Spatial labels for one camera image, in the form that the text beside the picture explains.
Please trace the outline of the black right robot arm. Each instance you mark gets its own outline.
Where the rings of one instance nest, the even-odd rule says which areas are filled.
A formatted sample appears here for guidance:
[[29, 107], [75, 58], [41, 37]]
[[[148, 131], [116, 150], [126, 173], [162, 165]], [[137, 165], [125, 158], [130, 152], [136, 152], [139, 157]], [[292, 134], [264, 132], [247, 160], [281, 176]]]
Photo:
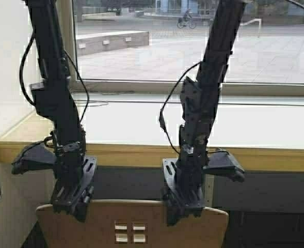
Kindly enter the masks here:
[[218, 3], [204, 56], [196, 63], [196, 78], [184, 74], [179, 79], [184, 123], [179, 128], [178, 157], [162, 161], [162, 200], [169, 226], [190, 215], [202, 214], [206, 175], [239, 182], [245, 179], [244, 168], [233, 154], [220, 148], [208, 151], [207, 144], [217, 115], [221, 85], [247, 4], [247, 1]]

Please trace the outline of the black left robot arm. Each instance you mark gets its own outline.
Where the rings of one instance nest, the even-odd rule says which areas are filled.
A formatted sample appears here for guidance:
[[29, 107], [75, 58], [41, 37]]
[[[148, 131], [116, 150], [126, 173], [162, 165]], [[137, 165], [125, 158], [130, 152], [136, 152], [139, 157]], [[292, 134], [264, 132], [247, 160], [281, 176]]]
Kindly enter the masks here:
[[26, 1], [33, 27], [41, 82], [31, 84], [31, 103], [39, 116], [53, 123], [45, 139], [23, 148], [12, 162], [12, 173], [51, 169], [56, 184], [54, 212], [85, 222], [94, 193], [97, 160], [86, 155], [86, 133], [69, 90], [69, 57], [64, 49], [55, 1]]

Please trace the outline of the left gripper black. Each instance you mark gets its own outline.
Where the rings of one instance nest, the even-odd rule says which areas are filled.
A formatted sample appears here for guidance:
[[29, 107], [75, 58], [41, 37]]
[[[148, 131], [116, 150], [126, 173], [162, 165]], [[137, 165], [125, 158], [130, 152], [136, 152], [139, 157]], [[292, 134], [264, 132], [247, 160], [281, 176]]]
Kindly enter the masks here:
[[53, 211], [64, 212], [85, 223], [87, 209], [94, 193], [97, 159], [85, 155], [81, 142], [59, 145], [55, 154], [56, 184], [51, 197]]

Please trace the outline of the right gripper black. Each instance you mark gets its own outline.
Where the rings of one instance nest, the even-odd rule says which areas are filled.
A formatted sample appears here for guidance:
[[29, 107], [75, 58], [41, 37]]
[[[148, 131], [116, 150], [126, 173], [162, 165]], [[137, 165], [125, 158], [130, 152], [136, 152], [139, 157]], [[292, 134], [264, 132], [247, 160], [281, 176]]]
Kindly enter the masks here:
[[167, 226], [174, 226], [189, 215], [202, 215], [205, 209], [202, 168], [205, 165], [205, 145], [183, 145], [178, 158], [163, 159], [162, 200], [167, 208]]

